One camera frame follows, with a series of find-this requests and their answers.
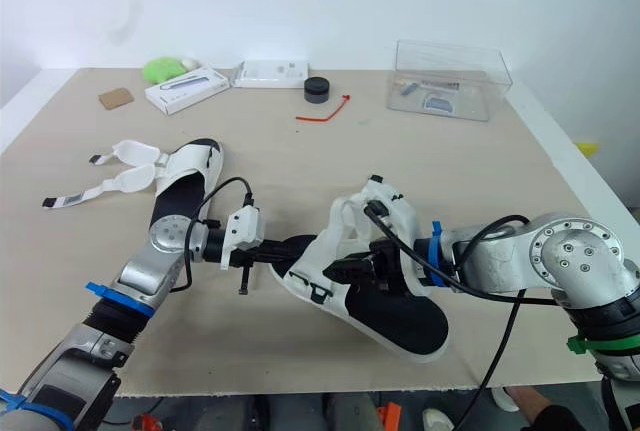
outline green sponge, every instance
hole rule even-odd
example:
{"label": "green sponge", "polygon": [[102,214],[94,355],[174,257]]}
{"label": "green sponge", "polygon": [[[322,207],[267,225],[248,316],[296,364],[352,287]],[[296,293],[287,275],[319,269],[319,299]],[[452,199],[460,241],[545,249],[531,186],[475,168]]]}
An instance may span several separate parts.
{"label": "green sponge", "polygon": [[142,76],[153,84],[164,83],[187,72],[187,69],[176,58],[158,58],[149,61],[142,68]]}

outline black cable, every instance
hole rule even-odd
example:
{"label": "black cable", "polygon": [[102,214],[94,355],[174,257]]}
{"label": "black cable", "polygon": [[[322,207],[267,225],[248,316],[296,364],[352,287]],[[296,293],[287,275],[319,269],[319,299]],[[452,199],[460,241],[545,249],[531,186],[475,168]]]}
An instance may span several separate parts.
{"label": "black cable", "polygon": [[[140,413],[140,414],[151,414],[153,413],[158,406],[160,406],[160,404],[162,403],[162,401],[164,401],[164,396],[162,396],[161,398],[158,398],[158,401],[156,401],[156,404],[154,404],[153,406],[151,406],[147,411],[145,411],[144,413]],[[106,419],[103,419],[102,422],[104,424],[108,424],[110,426],[125,426],[127,424],[131,424],[131,422],[133,421],[133,418],[131,418],[129,421],[107,421]]]}
{"label": "black cable", "polygon": [[[518,298],[522,299],[524,297],[525,292],[526,292],[525,289],[521,289],[520,291],[518,291]],[[504,350],[507,347],[507,342],[509,341],[509,337],[511,336],[511,331],[513,330],[513,324],[516,321],[516,316],[518,315],[519,309],[520,309],[520,302],[515,303],[511,308],[511,313],[509,314],[509,320],[507,321],[507,326],[504,329],[504,334],[502,335],[502,340],[500,341],[498,350],[496,351],[496,354],[493,356],[493,360],[491,361],[491,364],[489,365],[489,369],[487,370],[487,373],[484,375],[484,378],[482,379],[480,386],[474,393],[473,397],[471,398],[471,402],[469,403],[469,405],[467,406],[467,409],[465,409],[464,413],[462,414],[460,421],[458,421],[455,428],[453,428],[453,431],[460,430],[464,422],[467,420],[467,418],[471,414],[471,410],[473,409],[476,402],[478,401],[478,398],[480,398],[480,395],[482,394],[482,392],[485,389],[487,389],[487,384],[489,384],[489,380],[491,379],[491,376],[493,376],[493,372],[498,366],[498,362],[500,361],[500,358],[502,358],[502,354],[504,353]]]}
{"label": "black cable", "polygon": [[557,303],[553,299],[518,298],[518,297],[513,298],[511,296],[501,296],[499,294],[486,293],[484,291],[480,291],[480,290],[475,289],[475,288],[470,288],[469,286],[466,286],[466,285],[460,283],[459,281],[456,281],[455,279],[453,279],[448,274],[440,271],[435,266],[432,266],[431,264],[429,264],[429,262],[427,260],[425,260],[418,253],[416,253],[411,247],[409,247],[404,241],[402,241],[393,231],[391,231],[391,228],[389,228],[389,226],[384,224],[382,219],[380,219],[378,217],[378,215],[375,213],[375,211],[370,206],[367,206],[367,207],[364,208],[364,214],[373,222],[373,224],[375,224],[380,229],[380,231],[382,231],[384,233],[384,235],[387,238],[389,238],[389,240],[391,240],[391,242],[393,244],[398,246],[402,252],[404,252],[411,259],[413,259],[418,264],[420,264],[426,271],[429,271],[431,273],[434,273],[434,274],[437,274],[438,276],[440,276],[451,287],[454,287],[454,288],[456,288],[456,289],[458,289],[458,290],[460,290],[460,291],[462,291],[464,293],[470,294],[471,296],[475,296],[476,298],[487,299],[489,301],[498,301],[498,302],[502,302],[502,303],[539,304],[539,305],[545,305],[545,306],[557,306]]}
{"label": "black cable", "polygon": [[169,291],[170,293],[177,293],[179,291],[184,291],[185,289],[188,289],[191,287],[191,283],[193,283],[193,277],[191,275],[191,250],[189,249],[189,243],[191,241],[191,231],[193,230],[193,227],[195,226],[195,224],[198,222],[198,214],[200,213],[200,210],[202,209],[202,207],[207,204],[207,202],[213,198],[216,193],[218,191],[220,191],[222,188],[224,188],[225,186],[235,182],[235,181],[240,181],[242,182],[242,184],[244,184],[244,187],[246,189],[246,194],[244,195],[244,205],[247,204],[253,204],[253,192],[251,191],[251,186],[249,185],[249,183],[247,182],[246,179],[240,177],[240,176],[235,176],[233,178],[229,178],[226,181],[223,181],[222,183],[220,183],[218,186],[216,186],[213,191],[211,191],[209,194],[207,194],[202,201],[200,201],[200,204],[198,204],[198,206],[196,206],[196,210],[194,211],[193,215],[191,216],[191,221],[189,222],[189,226],[187,227],[187,232],[185,233],[185,237],[184,237],[184,250],[183,250],[183,256],[184,256],[184,271],[185,271],[185,275],[187,278],[187,282],[185,284],[183,284],[182,286],[176,286],[175,288],[171,289],[171,291]]}

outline white wall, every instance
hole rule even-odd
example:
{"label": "white wall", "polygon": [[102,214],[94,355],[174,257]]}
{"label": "white wall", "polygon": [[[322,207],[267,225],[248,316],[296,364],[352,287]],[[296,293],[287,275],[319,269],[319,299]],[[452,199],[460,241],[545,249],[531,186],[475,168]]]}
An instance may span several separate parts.
{"label": "white wall", "polygon": [[3,40],[37,65],[217,66],[305,56],[316,68],[387,68],[398,38],[499,48],[594,164],[640,205],[638,0],[5,0]]}

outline white strap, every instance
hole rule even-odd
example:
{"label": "white strap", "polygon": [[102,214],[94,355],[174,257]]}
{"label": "white strap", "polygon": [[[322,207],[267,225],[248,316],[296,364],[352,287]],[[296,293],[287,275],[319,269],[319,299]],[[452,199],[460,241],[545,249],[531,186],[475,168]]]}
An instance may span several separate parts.
{"label": "white strap", "polygon": [[137,168],[128,169],[117,175],[113,179],[105,179],[102,184],[87,189],[82,193],[73,194],[71,196],[61,196],[57,198],[45,198],[42,207],[45,209],[65,208],[74,206],[89,199],[100,196],[105,191],[122,191],[123,193],[134,193],[141,191],[147,187],[156,178],[156,174],[161,168],[156,168],[153,164],[138,166]]}
{"label": "white strap", "polygon": [[[96,155],[91,162],[96,166],[112,158],[137,167],[123,171],[113,179],[106,179],[99,186],[70,196],[46,198],[42,206],[46,209],[73,206],[100,196],[105,191],[133,193],[148,187],[157,180],[156,196],[184,176],[200,173],[204,177],[204,190],[210,191],[218,181],[222,170],[222,149],[216,150],[202,144],[187,144],[175,153],[162,153],[158,148],[133,140],[124,140],[113,146],[113,153]],[[206,214],[203,206],[201,213]]]}
{"label": "white strap", "polygon": [[165,164],[169,155],[155,146],[149,146],[133,139],[125,139],[113,146],[111,154],[96,154],[89,162],[96,166],[102,166],[114,157],[131,166],[144,166],[145,164]]}

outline white box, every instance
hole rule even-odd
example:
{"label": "white box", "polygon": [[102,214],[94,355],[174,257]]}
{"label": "white box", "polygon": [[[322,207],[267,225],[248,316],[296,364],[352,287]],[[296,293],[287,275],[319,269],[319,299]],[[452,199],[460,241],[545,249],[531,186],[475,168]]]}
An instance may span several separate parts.
{"label": "white box", "polygon": [[234,73],[236,88],[302,88],[309,77],[306,61],[244,61]]}
{"label": "white box", "polygon": [[229,80],[210,66],[202,66],[144,90],[147,99],[169,115],[225,89]]}

